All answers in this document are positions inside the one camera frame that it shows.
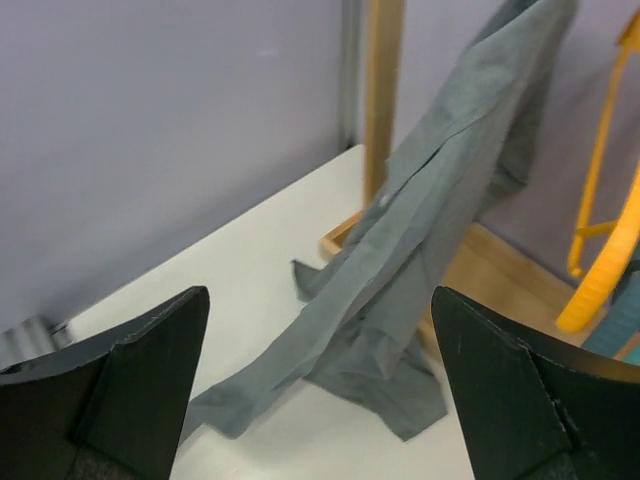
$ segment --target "gray wall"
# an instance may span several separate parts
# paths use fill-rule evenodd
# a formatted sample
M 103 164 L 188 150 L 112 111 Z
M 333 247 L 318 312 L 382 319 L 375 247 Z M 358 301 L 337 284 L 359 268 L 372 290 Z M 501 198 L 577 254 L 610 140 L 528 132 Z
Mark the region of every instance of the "gray wall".
M 424 114 L 458 55 L 501 3 L 408 0 L 396 144 Z M 637 0 L 582 0 L 556 68 L 530 184 L 484 219 L 490 229 L 565 278 L 584 176 L 617 52 L 614 43 L 637 8 Z M 618 97 L 596 220 L 615 218 L 640 155 L 639 85 L 636 56 Z M 587 259 L 599 248 L 599 242 L 591 243 Z
M 65 320 L 337 153 L 340 0 L 0 6 L 0 330 Z

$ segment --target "orange curved object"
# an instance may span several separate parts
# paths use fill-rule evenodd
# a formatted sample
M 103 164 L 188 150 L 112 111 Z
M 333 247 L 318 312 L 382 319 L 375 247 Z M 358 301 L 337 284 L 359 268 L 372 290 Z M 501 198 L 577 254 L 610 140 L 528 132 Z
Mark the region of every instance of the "orange curved object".
M 620 36 L 618 44 L 621 49 L 611 75 L 567 262 L 569 273 L 575 277 L 584 276 L 584 280 L 556 321 L 558 328 L 565 332 L 581 330 L 602 308 L 620 280 L 640 238 L 640 169 L 636 170 L 620 218 L 613 222 L 588 224 L 622 73 L 631 53 L 640 53 L 640 10 Z M 604 233 L 611 235 L 585 276 L 580 266 L 585 240 Z

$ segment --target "crumpled cloth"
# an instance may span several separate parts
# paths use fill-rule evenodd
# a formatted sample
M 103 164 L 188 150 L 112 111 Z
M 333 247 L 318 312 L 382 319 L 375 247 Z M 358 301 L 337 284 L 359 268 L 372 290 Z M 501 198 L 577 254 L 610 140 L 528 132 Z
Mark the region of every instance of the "crumpled cloth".
M 190 403 L 241 435 L 299 379 L 375 412 L 401 439 L 445 415 L 416 328 L 468 224 L 526 183 L 556 54 L 577 0 L 508 0 L 387 162 L 388 180 L 322 270 L 294 262 L 296 320 Z

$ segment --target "white table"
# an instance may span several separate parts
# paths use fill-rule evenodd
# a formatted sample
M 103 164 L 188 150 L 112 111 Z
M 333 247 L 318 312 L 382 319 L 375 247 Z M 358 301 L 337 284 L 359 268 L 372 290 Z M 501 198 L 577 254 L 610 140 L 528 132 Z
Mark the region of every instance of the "white table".
M 318 241 L 360 208 L 362 171 L 357 146 L 77 316 L 72 334 L 87 338 L 206 285 L 211 313 L 193 388 L 200 393 L 294 320 L 302 304 L 290 261 L 322 265 Z M 374 414 L 299 382 L 237 440 L 201 427 L 178 452 L 172 479 L 471 479 L 443 369 L 434 369 L 450 413 L 410 442 Z

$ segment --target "wooden frame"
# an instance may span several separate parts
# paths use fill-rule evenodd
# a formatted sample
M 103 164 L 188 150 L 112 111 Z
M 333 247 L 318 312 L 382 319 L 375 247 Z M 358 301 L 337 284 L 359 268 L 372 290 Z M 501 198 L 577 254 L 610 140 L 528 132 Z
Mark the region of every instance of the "wooden frame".
M 391 152 L 405 8 L 404 0 L 370 0 L 368 5 L 365 206 L 384 183 L 385 162 Z M 360 215 L 361 212 L 355 213 L 321 239 L 323 257 L 329 259 L 340 251 Z M 558 330 L 555 320 L 573 296 L 574 288 L 478 224 L 467 229 L 443 284 L 498 313 L 573 345 L 581 345 L 597 324 L 592 322 L 577 334 Z M 439 359 L 430 309 L 418 331 L 425 349 Z M 640 342 L 640 336 L 634 339 L 629 348 Z

